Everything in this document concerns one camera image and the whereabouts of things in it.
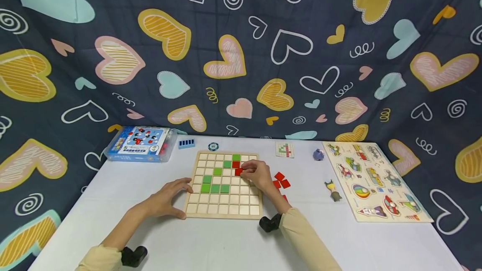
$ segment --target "blue plastic box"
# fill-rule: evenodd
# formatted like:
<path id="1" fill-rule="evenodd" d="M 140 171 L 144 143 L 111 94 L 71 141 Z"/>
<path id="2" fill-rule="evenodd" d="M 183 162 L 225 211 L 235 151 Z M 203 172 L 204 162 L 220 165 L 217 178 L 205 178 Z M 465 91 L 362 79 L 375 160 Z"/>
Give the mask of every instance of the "blue plastic box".
<path id="1" fill-rule="evenodd" d="M 105 156 L 112 161 L 166 162 L 176 139 L 172 128 L 125 126 L 110 142 Z"/>

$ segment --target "fabric backdrop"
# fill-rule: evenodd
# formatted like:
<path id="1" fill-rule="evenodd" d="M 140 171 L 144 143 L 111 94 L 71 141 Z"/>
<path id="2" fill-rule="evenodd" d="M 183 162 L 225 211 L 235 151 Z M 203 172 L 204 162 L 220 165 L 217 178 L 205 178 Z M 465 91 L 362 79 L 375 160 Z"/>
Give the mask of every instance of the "fabric backdrop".
<path id="1" fill-rule="evenodd" d="M 482 268 L 481 0 L 1 0 L 0 270 L 26 270 L 115 124 L 374 141 Z"/>

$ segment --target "black clip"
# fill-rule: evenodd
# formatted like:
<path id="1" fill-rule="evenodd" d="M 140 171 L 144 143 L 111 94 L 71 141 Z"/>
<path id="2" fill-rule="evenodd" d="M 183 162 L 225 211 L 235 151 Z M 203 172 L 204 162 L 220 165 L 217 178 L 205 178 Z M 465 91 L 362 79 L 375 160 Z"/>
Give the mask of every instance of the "black clip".
<path id="1" fill-rule="evenodd" d="M 130 248 L 124 247 L 120 253 L 122 255 L 120 260 L 123 266 L 137 268 L 148 254 L 148 249 L 144 246 L 139 246 L 132 251 Z"/>
<path id="2" fill-rule="evenodd" d="M 268 217 L 262 217 L 259 220 L 259 226 L 267 233 L 272 232 L 279 228 L 279 223 L 281 222 L 281 215 L 275 214 L 275 216 L 270 220 Z"/>

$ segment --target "small toy figure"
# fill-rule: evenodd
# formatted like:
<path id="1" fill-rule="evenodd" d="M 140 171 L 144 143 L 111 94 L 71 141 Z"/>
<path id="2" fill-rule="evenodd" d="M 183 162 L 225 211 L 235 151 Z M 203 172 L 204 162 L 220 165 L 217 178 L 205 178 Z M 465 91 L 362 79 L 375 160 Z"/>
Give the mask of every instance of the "small toy figure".
<path id="1" fill-rule="evenodd" d="M 320 161 L 320 160 L 323 160 L 323 158 L 325 158 L 325 154 L 323 153 L 322 150 L 317 148 L 316 151 L 313 152 L 313 159 L 316 161 Z"/>
<path id="2" fill-rule="evenodd" d="M 333 199 L 333 201 L 338 202 L 340 201 L 340 199 L 342 199 L 340 196 L 340 193 L 334 189 L 333 180 L 330 180 L 330 182 L 325 182 L 325 185 L 326 185 L 326 188 L 329 189 L 330 192 L 332 192 L 330 197 Z"/>

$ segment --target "pink heart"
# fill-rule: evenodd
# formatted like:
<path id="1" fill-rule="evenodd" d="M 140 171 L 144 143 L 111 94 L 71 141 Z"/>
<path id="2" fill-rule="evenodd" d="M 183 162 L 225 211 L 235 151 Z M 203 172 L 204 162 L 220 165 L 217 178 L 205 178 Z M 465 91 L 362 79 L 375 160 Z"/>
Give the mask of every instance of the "pink heart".
<path id="1" fill-rule="evenodd" d="M 360 80 L 360 81 L 365 80 L 365 78 L 367 78 L 368 75 L 372 73 L 372 71 L 373 71 L 373 69 L 372 69 L 371 67 L 368 67 L 368 66 L 362 66 L 362 67 L 360 67 L 361 75 L 360 75 L 360 77 L 358 78 L 358 80 Z"/>
<path id="2" fill-rule="evenodd" d="M 253 105 L 248 99 L 237 99 L 234 104 L 226 107 L 226 112 L 233 118 L 251 118 L 253 113 Z"/>
<path id="3" fill-rule="evenodd" d="M 322 114 L 320 116 L 318 116 L 318 118 L 316 119 L 316 122 L 317 123 L 324 123 L 327 121 L 327 119 L 325 118 L 326 115 Z"/>
<path id="4" fill-rule="evenodd" d="M 75 49 L 69 44 L 57 41 L 55 39 L 50 39 L 50 41 L 54 45 L 55 50 L 63 56 L 67 56 L 67 52 L 71 52 L 71 53 L 75 52 Z"/>
<path id="5" fill-rule="evenodd" d="M 127 117 L 130 118 L 130 119 L 140 119 L 140 118 L 144 117 L 142 114 L 139 114 L 136 111 L 131 110 L 129 108 L 127 108 L 127 111 L 130 112 L 129 114 L 127 114 Z"/>

